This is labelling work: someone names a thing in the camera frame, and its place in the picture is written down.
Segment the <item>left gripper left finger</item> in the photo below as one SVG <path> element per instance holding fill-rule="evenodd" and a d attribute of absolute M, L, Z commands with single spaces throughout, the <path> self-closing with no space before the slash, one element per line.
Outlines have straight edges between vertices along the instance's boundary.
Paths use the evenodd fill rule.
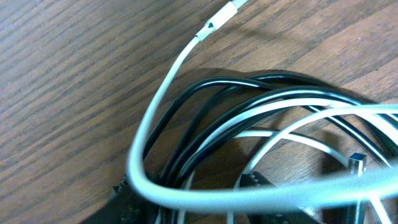
<path fill-rule="evenodd" d="M 127 179 L 115 185 L 109 200 L 82 224 L 144 224 L 159 223 L 159 207 L 130 188 Z"/>

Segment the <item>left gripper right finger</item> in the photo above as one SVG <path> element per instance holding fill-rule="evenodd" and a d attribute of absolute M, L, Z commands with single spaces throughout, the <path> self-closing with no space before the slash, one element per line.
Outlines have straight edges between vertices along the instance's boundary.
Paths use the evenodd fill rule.
<path fill-rule="evenodd" d="M 239 188 L 275 187 L 262 174 L 250 171 L 240 177 Z M 261 201 L 261 208 L 247 214 L 250 224 L 318 224 L 319 221 L 311 217 L 301 208 L 293 207 L 290 202 L 283 200 Z"/>

